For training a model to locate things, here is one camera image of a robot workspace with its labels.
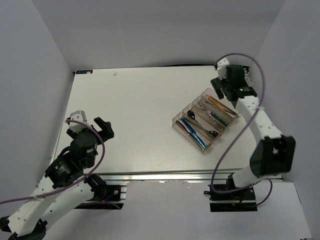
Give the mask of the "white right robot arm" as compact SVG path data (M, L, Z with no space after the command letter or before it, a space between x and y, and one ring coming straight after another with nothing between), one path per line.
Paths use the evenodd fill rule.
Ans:
M248 71L243 65L229 62L216 65L218 76L211 84L219 97L226 97L248 124L256 141L256 147L248 166L229 175L226 195L236 200L251 186L264 177L288 173L292 169L296 148L293 136L285 136L270 120L259 105L260 100L249 84Z

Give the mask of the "blue knife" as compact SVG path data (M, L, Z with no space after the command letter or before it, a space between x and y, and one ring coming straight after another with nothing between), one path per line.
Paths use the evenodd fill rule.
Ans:
M190 132L191 137L203 148L205 149L207 146L206 144L202 141L202 139L197 135L197 132L194 130L194 128L187 122L185 118L182 118L181 121L187 128L187 130Z

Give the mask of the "clear compartment utensil tray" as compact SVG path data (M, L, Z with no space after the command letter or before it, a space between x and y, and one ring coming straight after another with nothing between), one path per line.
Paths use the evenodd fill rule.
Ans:
M231 115L229 113L223 112L219 108L210 105L205 102L205 100L208 100L208 98L213 98L220 102L221 104L227 106L232 111L236 112L237 115ZM228 123L228 126L223 126L216 120L212 119L210 116L208 116L199 106L198 102L202 102L206 107L208 107L212 112L215 112L217 115L219 115L223 120L225 120ZM194 122L191 118L188 117L187 112L188 110L192 110L195 113L195 118L198 122L201 123L199 125L198 123ZM172 127L180 133L186 140L188 140L193 146L195 146L201 153L205 153L216 141L218 141L222 135L225 132L228 132L229 129L232 127L232 125L239 120L241 117L240 113L234 109L232 104L228 102L226 98L219 99L216 92L211 89L207 88L204 92L202 92L196 99L194 99L189 105L187 105L180 113L178 113L173 119L172 119ZM182 118L185 118L187 122L193 127L193 129L196 131L197 135L202 139L202 141L205 143L206 148L202 148L190 135L187 135L177 124L176 121L180 121L182 124ZM205 134L199 127L203 126L205 129L209 131L216 131L219 132L219 135L217 137L212 137L211 135Z

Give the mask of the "green handled silver fork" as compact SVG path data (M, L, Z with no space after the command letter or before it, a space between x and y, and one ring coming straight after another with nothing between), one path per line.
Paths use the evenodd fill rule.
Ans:
M214 119L215 121L217 121L218 123L220 123L221 125L227 127L229 125L228 122L226 122L224 119L222 119L218 114L216 114L215 112L213 112L213 116L210 116L212 119Z

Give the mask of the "pink handled fork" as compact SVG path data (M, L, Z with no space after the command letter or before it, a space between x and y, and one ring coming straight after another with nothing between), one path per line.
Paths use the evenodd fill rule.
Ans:
M206 107L204 104L202 104L201 102L198 103L198 105L200 106L200 108L206 112L209 116L213 116L213 112L208 108Z

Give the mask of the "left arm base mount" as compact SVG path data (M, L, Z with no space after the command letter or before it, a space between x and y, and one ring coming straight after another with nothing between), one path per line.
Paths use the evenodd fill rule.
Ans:
M92 198L75 207L81 210L121 210L126 199L127 186L121 183L108 183L98 174L92 174L82 181L89 186Z

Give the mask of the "black knife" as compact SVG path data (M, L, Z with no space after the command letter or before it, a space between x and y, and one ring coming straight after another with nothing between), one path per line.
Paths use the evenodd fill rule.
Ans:
M188 136L191 135L191 133L186 129L186 127L185 127L179 120L176 120L175 123L176 123Z

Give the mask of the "aluminium table frame rail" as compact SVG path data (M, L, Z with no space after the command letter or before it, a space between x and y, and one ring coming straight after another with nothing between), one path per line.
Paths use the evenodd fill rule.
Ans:
M286 149L282 143L282 132L272 123L259 103L258 96L245 96L236 103L236 109L245 119L256 142L249 160L250 171L256 178L283 172L280 156Z

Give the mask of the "dark blue chopstick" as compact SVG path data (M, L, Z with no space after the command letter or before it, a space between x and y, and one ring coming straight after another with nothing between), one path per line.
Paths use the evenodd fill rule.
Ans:
M236 116L237 113L234 112L233 110L231 110L230 108L228 108L227 106L225 106L224 104L220 103L219 101L217 101L216 99L209 97L208 100L205 100L205 102L207 104L210 104L212 106L215 106L217 108L219 108L221 111L231 114L233 116Z

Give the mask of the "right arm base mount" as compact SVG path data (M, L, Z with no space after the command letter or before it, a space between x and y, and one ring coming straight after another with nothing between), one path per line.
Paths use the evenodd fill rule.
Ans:
M213 213L256 212L256 195L252 187L232 193L214 192L210 185L203 192L209 198L210 211Z

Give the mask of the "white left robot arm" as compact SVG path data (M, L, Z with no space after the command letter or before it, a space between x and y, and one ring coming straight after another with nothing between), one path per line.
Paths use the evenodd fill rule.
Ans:
M99 165L98 146L104 147L114 137L111 123L96 117L94 122L101 129L97 131L86 120L69 117L66 122L70 145L45 170L32 195L20 199L24 204L0 219L0 229L11 233L11 240L41 240L57 220L75 207L108 197L106 182L94 171Z

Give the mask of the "left corner marker sticker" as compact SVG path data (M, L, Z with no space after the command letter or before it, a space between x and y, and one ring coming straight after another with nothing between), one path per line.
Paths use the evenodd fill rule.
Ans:
M92 69L77 70L75 72L76 75L85 75L85 74L92 74L92 73L93 73Z

